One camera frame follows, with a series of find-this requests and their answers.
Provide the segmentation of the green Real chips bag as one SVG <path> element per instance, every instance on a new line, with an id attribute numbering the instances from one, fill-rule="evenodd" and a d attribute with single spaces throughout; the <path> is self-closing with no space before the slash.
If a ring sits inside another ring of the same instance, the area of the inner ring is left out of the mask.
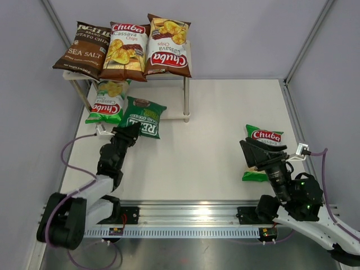
<path id="1" fill-rule="evenodd" d="M 128 104 L 118 127 L 128 127 L 141 123 L 140 135 L 159 140 L 159 125 L 166 106 L 158 103 L 128 96 Z"/>

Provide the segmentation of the green Chuba cassava bag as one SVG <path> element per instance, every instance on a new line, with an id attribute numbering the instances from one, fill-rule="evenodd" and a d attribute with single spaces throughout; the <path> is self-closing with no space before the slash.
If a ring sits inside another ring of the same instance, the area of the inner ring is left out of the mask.
<path id="1" fill-rule="evenodd" d="M 123 108 L 130 84 L 131 80 L 101 81 L 98 85 L 95 102 L 85 123 L 119 124 L 123 117 Z"/>
<path id="2" fill-rule="evenodd" d="M 247 124 L 245 127 L 247 131 L 247 136 L 252 139 L 271 146 L 282 145 L 283 132 L 265 130 L 249 124 Z M 268 182 L 268 177 L 266 176 L 265 172 L 257 172 L 254 168 L 249 168 L 244 172 L 242 176 L 242 181 Z"/>

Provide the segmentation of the brown Chuba cassava bag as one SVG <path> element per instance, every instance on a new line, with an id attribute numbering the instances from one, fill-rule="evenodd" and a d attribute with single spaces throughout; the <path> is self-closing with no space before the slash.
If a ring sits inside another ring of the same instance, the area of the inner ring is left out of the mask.
<path id="1" fill-rule="evenodd" d="M 110 45 L 101 80 L 145 82 L 146 48 L 150 25 L 111 22 Z"/>
<path id="2" fill-rule="evenodd" d="M 144 75 L 170 73 L 190 78 L 186 42 L 191 23 L 153 14 L 147 17 L 150 21 L 150 35 Z"/>

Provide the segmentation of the brown Kettle sea salt bag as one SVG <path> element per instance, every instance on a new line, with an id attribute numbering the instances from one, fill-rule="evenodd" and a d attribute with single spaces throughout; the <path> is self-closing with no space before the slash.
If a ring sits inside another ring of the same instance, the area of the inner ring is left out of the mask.
<path id="1" fill-rule="evenodd" d="M 75 38 L 53 69 L 67 70 L 99 80 L 110 45 L 110 28 L 77 22 Z"/>

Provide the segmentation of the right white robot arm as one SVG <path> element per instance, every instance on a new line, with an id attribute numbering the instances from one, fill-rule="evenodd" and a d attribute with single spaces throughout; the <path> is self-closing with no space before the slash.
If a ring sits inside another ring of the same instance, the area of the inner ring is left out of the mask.
<path id="1" fill-rule="evenodd" d="M 332 259 L 359 266 L 359 231 L 332 213 L 324 181 L 306 172 L 292 178 L 292 161 L 315 155 L 300 143 L 292 155 L 287 147 L 271 146 L 250 137 L 240 141 L 249 168 L 265 172 L 274 196 L 262 195 L 254 209 L 262 223 L 277 223 L 309 237 L 328 251 Z"/>

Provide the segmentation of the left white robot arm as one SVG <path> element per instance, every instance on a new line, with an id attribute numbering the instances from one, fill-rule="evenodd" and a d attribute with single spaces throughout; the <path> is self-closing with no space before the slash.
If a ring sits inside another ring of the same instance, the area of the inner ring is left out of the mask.
<path id="1" fill-rule="evenodd" d="M 123 177 L 122 166 L 127 149 L 140 135 L 141 123 L 115 127 L 110 140 L 100 148 L 97 172 L 91 180 L 68 194 L 53 193 L 44 208 L 36 239 L 54 247 L 76 249 L 87 229 L 106 220 L 114 224 L 121 219 L 120 200 L 110 196 Z"/>

